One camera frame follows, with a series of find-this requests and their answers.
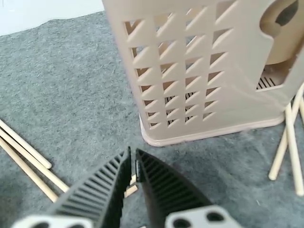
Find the wooden stick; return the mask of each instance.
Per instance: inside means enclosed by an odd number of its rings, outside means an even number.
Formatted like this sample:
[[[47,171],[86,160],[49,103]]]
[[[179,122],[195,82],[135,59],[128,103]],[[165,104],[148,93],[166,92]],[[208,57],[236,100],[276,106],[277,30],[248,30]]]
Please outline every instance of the wooden stick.
[[[300,100],[300,114],[301,114],[301,119],[302,119],[303,125],[304,125],[304,98],[303,97]]]
[[[52,202],[58,196],[50,189],[45,182],[13,151],[12,148],[0,137],[0,147],[17,163],[17,165],[34,181],[34,183],[46,194]]]
[[[14,132],[9,126],[7,126],[0,119],[0,127],[5,130],[16,142],[18,142],[24,149],[26,149],[34,158],[36,158],[44,167],[50,169],[52,164],[46,160],[38,151],[36,151],[31,145],[29,145],[24,139],[22,139],[16,132]]]
[[[131,177],[130,185],[133,185],[133,184],[135,184],[135,183],[136,183],[136,175],[133,175],[133,176]]]
[[[298,90],[297,94],[295,95],[293,107],[292,107],[292,122],[295,122],[296,116],[299,111],[300,107],[300,101],[303,98],[303,92],[304,92],[304,84],[301,85],[300,89]],[[279,147],[276,151],[276,156],[275,159],[272,163],[270,172],[269,172],[269,179],[272,181],[275,181],[277,179],[277,176],[279,174],[279,170],[281,168],[283,158],[287,149],[287,133],[286,133],[286,128],[283,132]]]
[[[125,192],[124,192],[124,197],[127,198],[128,196],[130,196],[131,194],[133,194],[134,192],[136,192],[138,190],[136,185],[133,185],[132,187],[128,188]]]
[[[50,179],[57,187],[59,187],[63,192],[67,192],[69,187],[57,176],[55,176],[50,170],[44,167],[40,162],[38,162],[32,155],[29,154],[22,146],[16,143],[7,133],[0,129],[0,136],[16,151],[18,151],[23,157],[25,157],[30,163],[32,163],[42,174]]]
[[[287,106],[285,110],[285,115],[286,115],[285,118],[286,118],[288,147],[289,147],[291,166],[294,176],[295,192],[298,196],[303,196],[304,195],[303,175],[302,175],[298,147],[295,139],[295,127],[292,119],[292,111],[290,104]]]

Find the gray carpet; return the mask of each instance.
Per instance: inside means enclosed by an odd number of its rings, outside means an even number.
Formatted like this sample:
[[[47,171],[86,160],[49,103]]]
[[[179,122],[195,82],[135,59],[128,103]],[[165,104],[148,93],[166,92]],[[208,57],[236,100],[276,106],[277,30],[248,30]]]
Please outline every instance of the gray carpet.
[[[289,156],[278,180],[267,179],[283,125],[163,148],[143,141],[104,13],[0,37],[0,118],[68,185],[130,145],[179,170],[244,227],[303,227],[304,198],[295,195]],[[299,118],[296,131],[303,152]],[[50,205],[0,150],[0,227]],[[122,228],[148,224],[141,191],[126,199],[123,212]]]

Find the beige plastic laundry basket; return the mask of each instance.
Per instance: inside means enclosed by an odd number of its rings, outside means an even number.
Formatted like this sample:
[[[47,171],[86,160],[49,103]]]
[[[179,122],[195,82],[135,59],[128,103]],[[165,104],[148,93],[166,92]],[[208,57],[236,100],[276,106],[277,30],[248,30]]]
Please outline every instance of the beige plastic laundry basket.
[[[163,146],[283,121],[304,81],[304,51],[298,44],[292,58],[265,68],[279,33],[265,16],[275,2],[103,0],[147,143]]]

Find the white floor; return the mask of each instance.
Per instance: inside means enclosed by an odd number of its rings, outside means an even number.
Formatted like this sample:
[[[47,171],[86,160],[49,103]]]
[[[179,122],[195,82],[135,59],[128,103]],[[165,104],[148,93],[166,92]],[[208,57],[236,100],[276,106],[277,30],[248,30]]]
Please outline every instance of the white floor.
[[[103,10],[101,0],[0,0],[0,36]]]

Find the screw hole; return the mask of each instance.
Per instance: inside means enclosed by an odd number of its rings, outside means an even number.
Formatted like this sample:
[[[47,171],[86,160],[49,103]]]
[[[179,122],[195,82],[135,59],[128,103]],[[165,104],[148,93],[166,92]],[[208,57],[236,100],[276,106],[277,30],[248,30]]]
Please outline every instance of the screw hole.
[[[191,224],[185,219],[178,218],[173,222],[174,228],[189,228]]]
[[[47,222],[40,222],[34,225],[32,228],[48,228],[49,224]]]
[[[219,222],[219,221],[223,221],[224,217],[221,214],[218,214],[217,212],[210,212],[207,215],[207,219],[210,222]]]

